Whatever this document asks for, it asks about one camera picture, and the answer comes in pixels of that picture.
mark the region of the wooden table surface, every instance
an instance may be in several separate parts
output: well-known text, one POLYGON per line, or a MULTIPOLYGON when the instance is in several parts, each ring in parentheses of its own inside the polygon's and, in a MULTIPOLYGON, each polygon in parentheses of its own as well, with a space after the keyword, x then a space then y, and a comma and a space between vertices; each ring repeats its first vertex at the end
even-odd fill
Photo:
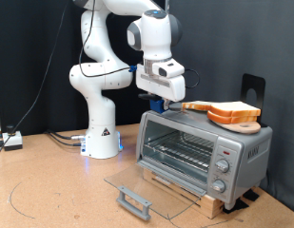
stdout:
MULTIPOLYGON (((0 157, 0 227, 294 227, 294 212, 262 189, 248 208, 209 219, 188 209, 167 220, 150 211, 143 221, 121 207, 104 178, 134 163, 139 124, 117 126, 125 149, 107 160, 83 157, 78 147, 47 135, 23 138, 24 149, 0 157)), ((85 131, 64 132, 64 135, 85 131)))

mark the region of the silver toaster oven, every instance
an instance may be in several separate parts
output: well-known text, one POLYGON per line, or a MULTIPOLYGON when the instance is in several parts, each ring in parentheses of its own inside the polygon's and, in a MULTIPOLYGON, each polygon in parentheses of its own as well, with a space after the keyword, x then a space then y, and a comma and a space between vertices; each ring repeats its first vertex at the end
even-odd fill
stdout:
MULTIPOLYGON (((221 200, 230 210, 238 197, 265 177, 271 136, 270 127, 251 135, 225 130, 205 112, 148 111, 140 123, 137 164, 191 193, 221 200)), ((124 173, 115 179, 106 181, 119 187, 134 177, 124 173)), ((145 198, 159 191, 149 193, 142 183, 131 189, 145 198)))

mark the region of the black wall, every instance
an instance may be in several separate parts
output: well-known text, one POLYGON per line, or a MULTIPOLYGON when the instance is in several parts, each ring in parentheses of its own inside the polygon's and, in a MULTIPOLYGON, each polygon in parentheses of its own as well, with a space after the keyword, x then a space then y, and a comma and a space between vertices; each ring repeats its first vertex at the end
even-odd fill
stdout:
MULTIPOLYGON (((81 15, 85 11, 71 0, 0 0, 0 119, 2 130, 17 124, 32 105, 43 80, 65 4, 69 2, 57 48, 44 89, 28 117, 20 125, 23 135, 88 127, 88 106, 69 82, 69 71, 78 64, 82 47, 81 15)), ((164 7, 165 1, 155 1, 164 7)), ((142 61, 143 52, 127 44, 127 27, 138 17, 110 15, 108 35, 116 55, 129 65, 142 61)), ((88 57, 84 62, 94 62, 88 57)), ((130 87, 104 91, 116 104, 117 124, 136 124, 149 109, 138 99, 143 92, 130 87)))
POLYGON ((186 101, 238 101, 243 74, 265 78, 273 138, 262 187, 294 210, 294 0, 170 0, 170 12, 184 27, 173 57, 202 78, 186 101))

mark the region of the cable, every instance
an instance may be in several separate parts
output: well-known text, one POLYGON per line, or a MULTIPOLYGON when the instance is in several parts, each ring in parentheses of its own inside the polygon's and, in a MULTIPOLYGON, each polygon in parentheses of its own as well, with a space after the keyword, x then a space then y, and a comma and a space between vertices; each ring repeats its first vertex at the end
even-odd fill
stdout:
POLYGON ((83 69, 82 69, 82 66, 81 66, 81 59, 82 59, 82 53, 83 53, 83 49, 84 49, 84 46, 86 45, 87 41, 88 41, 88 38, 91 34, 91 29, 92 29, 92 23, 93 23, 93 15, 94 15, 94 12, 95 12, 95 0, 93 0, 93 5, 92 5, 92 15, 91 15, 91 20, 90 20, 90 27, 89 27, 89 33, 88 33, 88 37, 86 39, 86 41, 84 42, 84 44, 82 45, 82 48, 81 48, 81 52, 80 52, 80 56, 79 56, 79 67, 81 69, 81 73, 85 76, 85 77, 89 77, 89 78, 95 78, 95 77, 100 77, 100 76, 105 76, 105 75, 108 75, 108 74, 112 74, 112 73, 115 73, 115 72, 118 72, 118 71, 122 71, 122 70, 125 70, 125 69, 132 69, 132 67, 125 67, 125 68, 121 68, 121 69, 117 69, 117 70, 114 70, 110 73, 104 73, 104 74, 98 74, 98 75, 91 75, 91 76, 88 76, 86 75, 84 72, 83 72, 83 69))
MULTIPOLYGON (((43 82, 41 84, 41 87, 39 89, 39 92, 38 92, 38 95, 36 96, 32 106, 30 107, 30 109, 28 110, 28 112, 24 115, 24 117, 21 119, 21 121, 14 127, 12 133, 14 133, 16 131, 16 129, 18 128, 18 126, 24 121, 24 119, 29 115, 29 113, 31 112, 31 110, 34 108, 36 102, 38 101, 39 97, 40 97, 40 94, 41 94, 41 91, 42 91, 42 88, 43 88, 43 85, 44 85, 44 82, 46 80, 46 77, 48 75, 48 72, 49 72, 49 66, 50 66, 50 63, 51 63, 51 59, 52 59, 52 55, 53 55, 53 52, 55 51, 55 48, 56 48, 56 45, 57 45, 57 42, 58 42, 58 37, 59 37, 59 34, 60 34, 60 30, 61 30, 61 27, 62 27, 62 24, 63 24, 63 19, 64 19, 64 15, 65 15, 65 11, 67 9, 67 6, 69 4, 69 1, 67 1, 67 3, 65 4, 65 7, 64 7, 64 10, 63 10, 63 13, 62 13, 62 17, 61 17, 61 22, 60 22, 60 26, 59 26, 59 29, 58 29, 58 33, 55 37, 55 42, 54 42, 54 46, 53 46, 53 49, 52 49, 52 53, 49 57, 49 63, 48 63, 48 67, 46 69, 46 72, 45 72, 45 75, 44 75, 44 79, 43 79, 43 82)), ((10 139, 10 136, 4 141, 4 144, 2 145, 2 147, 0 148, 0 154, 1 154, 1 151, 2 149, 4 148, 5 144, 9 141, 10 139)))
POLYGON ((57 137, 59 137, 59 138, 61 138, 63 140, 71 140, 71 137, 59 135, 58 133, 56 133, 56 132, 54 132, 52 130, 49 130, 49 129, 47 129, 47 131, 45 133, 51 133, 51 134, 53 134, 53 135, 55 135, 55 136, 57 136, 57 137))
POLYGON ((187 72, 187 71, 194 72, 196 74, 196 76, 198 77, 198 81, 197 81, 197 83, 195 85, 193 85, 193 86, 187 86, 186 85, 186 88, 194 88, 201 82, 201 77, 200 77, 199 73, 195 69, 190 69, 190 68, 185 69, 185 72, 187 72))
POLYGON ((55 138, 53 135, 51 135, 51 133, 47 132, 50 136, 52 136, 53 139, 55 139, 57 142, 61 143, 61 144, 64 144, 64 145, 70 145, 70 146, 81 146, 80 143, 74 143, 74 144, 68 144, 68 143, 65 143, 65 142, 62 142, 62 141, 59 141, 57 138, 55 138))

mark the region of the toast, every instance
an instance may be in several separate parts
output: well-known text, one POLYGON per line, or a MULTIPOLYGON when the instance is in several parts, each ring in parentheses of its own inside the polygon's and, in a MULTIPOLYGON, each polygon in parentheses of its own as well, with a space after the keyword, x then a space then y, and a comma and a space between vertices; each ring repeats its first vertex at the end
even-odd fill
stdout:
POLYGON ((243 102, 215 103, 211 105, 209 111, 221 117, 256 117, 261 115, 260 108, 243 102))
POLYGON ((182 108, 183 109, 194 109, 198 111, 208 111, 211 108, 211 105, 215 103, 212 102, 190 102, 190 103, 183 103, 182 108))
POLYGON ((244 122, 255 122, 257 121, 256 116, 242 116, 242 117, 222 117, 212 113, 211 111, 207 112, 207 117, 216 123, 219 124, 239 124, 244 122))

